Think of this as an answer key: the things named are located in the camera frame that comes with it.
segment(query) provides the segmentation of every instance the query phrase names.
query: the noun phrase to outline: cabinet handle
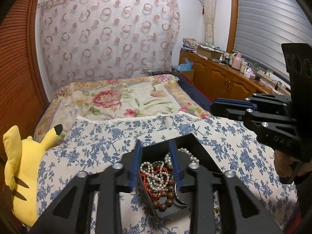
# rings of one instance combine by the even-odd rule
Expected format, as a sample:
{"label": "cabinet handle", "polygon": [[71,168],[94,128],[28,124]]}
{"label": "cabinet handle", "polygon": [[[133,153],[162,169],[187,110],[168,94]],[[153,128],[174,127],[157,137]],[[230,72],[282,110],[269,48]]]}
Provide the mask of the cabinet handle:
{"label": "cabinet handle", "polygon": [[227,85],[227,91],[229,90],[230,84],[231,84],[231,81],[230,81],[229,84]]}

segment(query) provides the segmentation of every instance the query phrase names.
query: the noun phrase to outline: window blind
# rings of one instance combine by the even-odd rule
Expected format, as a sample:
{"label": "window blind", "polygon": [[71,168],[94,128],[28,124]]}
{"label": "window blind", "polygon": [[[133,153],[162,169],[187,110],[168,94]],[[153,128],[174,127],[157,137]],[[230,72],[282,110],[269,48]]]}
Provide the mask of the window blind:
{"label": "window blind", "polygon": [[312,44],[312,25],[296,0],[238,0],[235,51],[289,79],[282,43]]}

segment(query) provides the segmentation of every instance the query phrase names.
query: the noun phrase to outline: open box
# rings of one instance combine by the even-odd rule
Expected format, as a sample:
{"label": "open box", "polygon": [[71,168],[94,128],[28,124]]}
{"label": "open box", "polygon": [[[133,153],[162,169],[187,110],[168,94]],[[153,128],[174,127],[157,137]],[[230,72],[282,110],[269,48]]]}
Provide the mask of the open box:
{"label": "open box", "polygon": [[[191,152],[197,159],[199,159],[200,165],[204,166],[211,172],[222,174],[221,170],[216,165],[214,160],[211,158],[211,156],[208,154],[205,148],[201,145],[201,143],[196,139],[196,137],[192,133],[185,135],[185,136],[172,138],[171,140],[174,140],[175,144],[177,145],[177,148],[186,148],[189,152]],[[164,159],[164,156],[168,152],[169,152],[169,140],[143,147],[142,162],[153,163],[156,161],[162,161]],[[181,155],[182,158],[180,158],[182,161],[179,162],[179,166],[182,169],[184,169],[183,166],[186,167],[191,162],[191,160],[189,156],[185,154],[184,152],[178,152],[178,154],[182,154]],[[194,179],[195,178],[192,176],[187,175],[187,178],[186,178],[182,175],[181,184],[184,186],[184,189],[182,190],[182,192],[188,192],[187,184],[194,183]],[[158,209],[154,209],[152,201],[149,197],[149,194],[144,188],[141,177],[139,178],[137,191],[139,192],[140,195],[142,195],[142,197],[144,197],[146,204],[149,205],[151,212],[158,220],[163,220],[191,206],[191,204],[179,205],[178,203],[175,202],[171,207],[168,207],[166,211],[164,212],[160,212]],[[191,197],[190,201],[193,201],[192,193],[190,193],[189,196]],[[165,201],[166,201],[166,197],[161,197],[159,199],[160,203],[164,203]]]}

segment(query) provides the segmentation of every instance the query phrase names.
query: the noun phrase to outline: blue floral bedsheet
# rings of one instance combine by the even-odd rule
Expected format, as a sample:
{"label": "blue floral bedsheet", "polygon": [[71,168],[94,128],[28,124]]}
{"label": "blue floral bedsheet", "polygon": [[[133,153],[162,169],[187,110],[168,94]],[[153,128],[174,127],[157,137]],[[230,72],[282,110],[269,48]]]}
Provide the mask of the blue floral bedsheet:
{"label": "blue floral bedsheet", "polygon": [[[79,171],[103,171],[133,149],[136,139],[150,145],[193,133],[222,171],[233,170],[259,198],[281,228],[296,203],[293,185],[279,182],[274,170],[273,150],[256,140],[241,122],[211,118],[200,120],[187,114],[161,115],[135,120],[89,121],[78,117],[66,143],[49,150],[42,158],[37,184],[38,216]],[[164,222],[146,215],[136,194],[120,193],[123,233],[188,233],[189,212]],[[91,233],[96,224],[97,194],[92,212]],[[220,219],[216,227],[221,231]]]}

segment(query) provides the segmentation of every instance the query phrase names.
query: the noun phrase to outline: floral blanket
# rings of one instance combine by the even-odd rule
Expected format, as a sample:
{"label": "floral blanket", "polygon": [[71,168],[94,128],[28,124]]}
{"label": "floral blanket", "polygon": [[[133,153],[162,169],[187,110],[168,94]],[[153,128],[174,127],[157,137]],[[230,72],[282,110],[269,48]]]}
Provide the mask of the floral blanket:
{"label": "floral blanket", "polygon": [[[283,228],[297,201],[294,185],[279,182],[273,150],[257,142],[254,132],[242,122],[210,118],[201,120],[183,114],[134,119],[90,121],[77,117],[65,143],[43,156],[37,182],[38,216],[79,171],[103,171],[134,148],[136,139],[150,145],[193,133],[222,171],[233,170]],[[98,195],[95,195],[91,233],[96,225]],[[189,230],[189,212],[157,222],[136,194],[120,193],[123,233],[184,233]],[[217,233],[222,233],[216,219]]]}
{"label": "floral blanket", "polygon": [[125,80],[75,82],[55,95],[39,121],[34,140],[41,142],[55,125],[63,125],[63,138],[78,115],[90,120],[142,117],[179,110],[206,119],[210,114],[197,105],[172,75]]}

